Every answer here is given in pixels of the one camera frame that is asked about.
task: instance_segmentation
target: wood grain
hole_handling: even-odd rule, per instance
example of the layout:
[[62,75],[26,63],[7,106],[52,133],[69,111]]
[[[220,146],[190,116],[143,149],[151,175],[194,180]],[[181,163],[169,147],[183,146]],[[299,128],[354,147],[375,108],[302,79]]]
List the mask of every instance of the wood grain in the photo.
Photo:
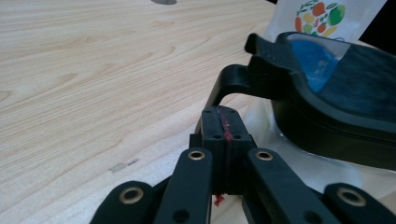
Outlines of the wood grain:
[[273,10],[1,1],[0,222],[88,223],[118,184],[170,175],[219,71],[248,62]]

